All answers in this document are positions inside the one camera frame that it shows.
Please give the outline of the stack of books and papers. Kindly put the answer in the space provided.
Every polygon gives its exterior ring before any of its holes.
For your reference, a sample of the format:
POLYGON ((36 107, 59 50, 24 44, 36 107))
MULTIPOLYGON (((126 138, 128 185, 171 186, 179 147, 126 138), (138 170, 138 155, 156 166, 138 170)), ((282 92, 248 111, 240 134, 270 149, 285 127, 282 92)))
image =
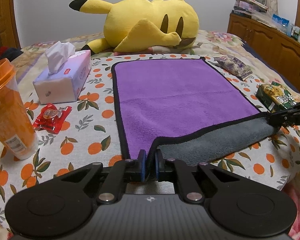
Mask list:
POLYGON ((254 12, 266 13, 267 11, 268 7, 255 0, 235 0, 231 13, 251 19, 254 12))

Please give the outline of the purple snack packet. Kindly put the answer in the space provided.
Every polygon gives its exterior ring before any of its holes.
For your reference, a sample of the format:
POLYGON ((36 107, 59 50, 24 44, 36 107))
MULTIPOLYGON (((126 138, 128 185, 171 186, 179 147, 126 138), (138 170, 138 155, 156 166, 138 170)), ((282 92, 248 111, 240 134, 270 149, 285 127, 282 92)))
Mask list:
POLYGON ((215 61, 224 70, 227 70, 230 74, 242 81, 246 80, 253 73, 247 64, 234 56, 223 55, 221 57, 215 57, 215 61))

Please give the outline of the blue and white box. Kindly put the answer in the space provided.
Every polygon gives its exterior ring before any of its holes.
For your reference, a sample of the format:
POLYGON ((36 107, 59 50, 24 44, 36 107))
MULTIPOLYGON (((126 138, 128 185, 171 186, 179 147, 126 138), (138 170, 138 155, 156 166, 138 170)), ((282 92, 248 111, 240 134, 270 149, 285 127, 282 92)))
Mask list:
POLYGON ((286 29, 289 25, 289 20, 281 18, 276 14, 272 15, 272 22, 276 25, 276 28, 281 30, 282 32, 286 32, 286 29))

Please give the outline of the purple and grey towel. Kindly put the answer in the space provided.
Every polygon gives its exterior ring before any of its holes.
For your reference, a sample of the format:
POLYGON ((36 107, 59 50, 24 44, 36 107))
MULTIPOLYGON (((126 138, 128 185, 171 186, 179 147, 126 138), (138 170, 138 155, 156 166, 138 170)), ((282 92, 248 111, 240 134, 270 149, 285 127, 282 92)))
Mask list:
POLYGON ((156 152, 189 165, 214 161, 271 135, 259 110, 204 59, 155 59, 112 66, 121 153, 156 152))

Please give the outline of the yellow Pikachu plush toy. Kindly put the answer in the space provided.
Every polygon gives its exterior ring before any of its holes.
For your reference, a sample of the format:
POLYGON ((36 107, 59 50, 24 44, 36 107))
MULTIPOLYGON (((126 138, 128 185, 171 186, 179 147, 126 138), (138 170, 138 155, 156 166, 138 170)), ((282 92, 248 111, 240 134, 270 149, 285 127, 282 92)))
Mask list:
POLYGON ((199 18, 184 0, 73 0, 69 7, 86 14, 105 14, 103 38, 83 49, 98 54, 107 49, 133 53, 153 46, 186 49, 192 47, 199 30, 199 18))

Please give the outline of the red snack packet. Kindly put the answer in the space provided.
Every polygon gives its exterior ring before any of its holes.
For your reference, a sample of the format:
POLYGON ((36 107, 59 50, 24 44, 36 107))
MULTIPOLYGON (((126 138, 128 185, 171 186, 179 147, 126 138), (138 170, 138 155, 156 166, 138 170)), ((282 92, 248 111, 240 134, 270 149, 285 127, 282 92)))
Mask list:
POLYGON ((48 103, 42 108, 32 126, 34 129, 44 129, 50 133, 58 134, 71 111, 71 106, 58 108, 48 103))

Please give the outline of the orange lidded plastic cup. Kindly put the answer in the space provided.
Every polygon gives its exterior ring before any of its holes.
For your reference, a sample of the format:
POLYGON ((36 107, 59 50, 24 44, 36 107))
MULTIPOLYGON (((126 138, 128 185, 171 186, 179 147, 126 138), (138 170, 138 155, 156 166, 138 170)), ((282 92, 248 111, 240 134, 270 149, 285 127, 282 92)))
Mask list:
POLYGON ((16 81, 16 68, 0 60, 0 142, 18 159, 38 150, 38 138, 26 113, 16 81))

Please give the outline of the pink tissue box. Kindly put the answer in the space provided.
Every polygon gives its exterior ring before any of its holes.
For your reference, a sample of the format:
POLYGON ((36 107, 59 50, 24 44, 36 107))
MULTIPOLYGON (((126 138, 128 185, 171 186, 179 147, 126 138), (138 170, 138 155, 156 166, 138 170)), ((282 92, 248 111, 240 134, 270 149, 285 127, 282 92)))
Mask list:
POLYGON ((91 51, 75 51, 70 42, 58 41, 44 55, 47 67, 33 81, 39 102, 75 102, 91 70, 91 51))

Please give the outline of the green snack bag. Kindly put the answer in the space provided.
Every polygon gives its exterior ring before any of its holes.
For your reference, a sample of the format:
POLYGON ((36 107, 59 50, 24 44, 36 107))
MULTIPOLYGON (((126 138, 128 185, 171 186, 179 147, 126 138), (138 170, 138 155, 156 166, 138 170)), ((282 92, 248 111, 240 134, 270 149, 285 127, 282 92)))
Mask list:
POLYGON ((280 83, 264 83, 259 85, 256 97, 271 113, 284 111, 297 104, 292 94, 280 83))

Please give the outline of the orange-print white cloth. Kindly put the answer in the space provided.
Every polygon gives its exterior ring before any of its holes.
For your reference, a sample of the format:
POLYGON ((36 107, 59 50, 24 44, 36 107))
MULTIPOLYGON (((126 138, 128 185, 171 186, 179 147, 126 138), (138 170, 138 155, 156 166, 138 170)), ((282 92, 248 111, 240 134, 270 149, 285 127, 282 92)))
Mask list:
MULTIPOLYGON (((99 161, 111 166, 121 160, 114 114, 111 66, 116 57, 94 57, 79 100, 61 131, 39 131, 38 150, 19 160, 0 143, 0 228, 6 228, 5 205, 16 193, 53 176, 99 161)), ((294 230, 300 230, 300 126, 215 161, 215 165, 278 190, 285 190, 298 208, 294 230)))

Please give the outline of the floral bed blanket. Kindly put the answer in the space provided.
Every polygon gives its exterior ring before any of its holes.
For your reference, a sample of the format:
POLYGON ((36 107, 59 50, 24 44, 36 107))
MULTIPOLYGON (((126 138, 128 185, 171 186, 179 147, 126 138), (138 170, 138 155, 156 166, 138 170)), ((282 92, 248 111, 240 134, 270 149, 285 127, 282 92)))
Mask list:
MULTIPOLYGON (((246 42, 233 34, 201 30, 197 36, 195 45, 192 48, 184 51, 153 48, 147 52, 140 52, 126 56, 116 56, 111 51, 108 51, 97 54, 93 56, 93 58, 116 57, 118 58, 118 61, 127 61, 203 56, 207 60, 212 61, 215 57, 222 55, 235 56, 252 68, 252 76, 245 81, 240 81, 233 76, 228 76, 229 81, 233 85, 236 85, 251 102, 257 102, 256 91, 259 84, 270 83, 273 81, 283 84, 294 96, 294 98, 300 101, 300 94, 298 91, 292 85, 290 85, 282 75, 277 74, 273 69, 271 69, 271 67, 267 65, 265 61, 263 61, 261 57, 258 56, 258 54, 246 42)), ((295 231, 294 224, 289 232, 289 235, 293 239, 300 239, 300 230, 295 231)), ((0 228, 0 239, 9 239, 10 237, 11 233, 8 229, 8 226, 6 228, 0 228)))

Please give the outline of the wooden sideboard cabinet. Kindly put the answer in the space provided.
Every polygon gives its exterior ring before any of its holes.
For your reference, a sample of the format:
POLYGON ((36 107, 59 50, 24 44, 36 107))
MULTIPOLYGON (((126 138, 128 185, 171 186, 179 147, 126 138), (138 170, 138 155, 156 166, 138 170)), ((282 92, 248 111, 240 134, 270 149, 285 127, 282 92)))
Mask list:
POLYGON ((249 18, 230 14, 228 33, 246 42, 265 63, 300 92, 300 43, 249 18))

